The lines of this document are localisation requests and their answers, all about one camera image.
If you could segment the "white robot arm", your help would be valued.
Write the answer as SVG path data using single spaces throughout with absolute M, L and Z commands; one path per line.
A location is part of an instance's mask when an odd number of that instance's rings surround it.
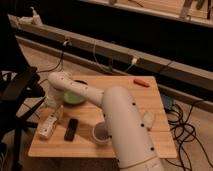
M 105 90 L 73 81 L 66 72 L 48 76 L 50 106 L 59 106 L 63 91 L 71 91 L 102 109 L 120 171 L 164 171 L 135 99 L 124 87 Z

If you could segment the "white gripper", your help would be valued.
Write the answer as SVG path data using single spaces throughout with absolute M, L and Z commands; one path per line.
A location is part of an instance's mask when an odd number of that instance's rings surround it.
M 50 87 L 47 91 L 45 104 L 51 108 L 58 108 L 63 103 L 63 91 Z M 64 106 L 61 105 L 56 111 L 55 116 L 58 120 L 61 120 L 64 114 Z

